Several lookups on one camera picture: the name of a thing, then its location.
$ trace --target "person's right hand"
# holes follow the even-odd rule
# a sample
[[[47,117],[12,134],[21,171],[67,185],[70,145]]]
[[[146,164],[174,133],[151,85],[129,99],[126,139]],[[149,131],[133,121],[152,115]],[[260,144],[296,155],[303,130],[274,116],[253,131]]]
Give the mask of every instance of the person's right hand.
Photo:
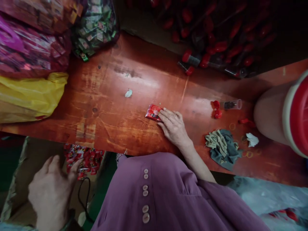
[[[191,139],[187,135],[181,113],[172,112],[164,108],[158,113],[158,116],[163,121],[163,123],[158,123],[158,125],[163,129],[165,136],[171,143],[179,149],[192,144]]]

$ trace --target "red wooden tabletop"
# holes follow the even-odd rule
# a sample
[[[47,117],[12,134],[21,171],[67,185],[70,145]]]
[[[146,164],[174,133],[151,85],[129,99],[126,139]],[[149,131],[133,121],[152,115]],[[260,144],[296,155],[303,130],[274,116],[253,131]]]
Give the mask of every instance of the red wooden tabletop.
[[[177,66],[179,56],[123,33],[117,44],[84,63],[72,58],[64,95],[50,118],[29,123],[2,124],[0,131],[81,144],[129,155],[158,151],[178,153],[155,121],[145,118],[153,103],[183,114],[189,137],[210,170],[308,186],[304,159],[288,146],[262,136],[256,128],[238,124],[253,119],[257,98],[272,86],[295,80],[308,68],[308,60],[281,67],[257,77],[236,80],[215,70],[196,69],[188,77]],[[133,94],[126,98],[131,89]],[[242,110],[223,111],[211,117],[211,101],[243,100]],[[210,158],[204,135],[228,129],[244,150],[233,172]],[[245,134],[260,139],[248,148]]]

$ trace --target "person's left hand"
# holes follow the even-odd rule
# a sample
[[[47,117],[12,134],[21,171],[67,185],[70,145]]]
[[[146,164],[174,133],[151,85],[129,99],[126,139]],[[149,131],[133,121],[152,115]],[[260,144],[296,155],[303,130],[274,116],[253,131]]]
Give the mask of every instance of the person's left hand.
[[[39,231],[59,231],[68,221],[68,206],[82,159],[68,175],[60,169],[60,157],[50,157],[29,184],[29,201],[38,218]]]

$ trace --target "wrapped candy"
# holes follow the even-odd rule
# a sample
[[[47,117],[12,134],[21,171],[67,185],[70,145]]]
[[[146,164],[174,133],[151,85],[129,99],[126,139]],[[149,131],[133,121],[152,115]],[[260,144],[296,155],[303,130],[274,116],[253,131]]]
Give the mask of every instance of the wrapped candy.
[[[84,61],[106,44],[117,41],[119,26],[111,0],[88,0],[81,22],[72,28],[73,51]]]
[[[69,30],[60,36],[46,35],[0,14],[0,75],[46,78],[64,72],[71,47]]]
[[[0,11],[47,34],[62,34],[86,5],[87,0],[1,0]]]

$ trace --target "white tissue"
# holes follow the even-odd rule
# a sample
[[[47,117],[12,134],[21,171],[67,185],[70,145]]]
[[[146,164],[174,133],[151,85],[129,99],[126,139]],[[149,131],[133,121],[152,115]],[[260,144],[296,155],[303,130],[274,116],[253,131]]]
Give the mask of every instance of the white tissue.
[[[249,148],[254,147],[259,143],[258,137],[252,135],[251,133],[246,133],[247,140],[249,141]]]

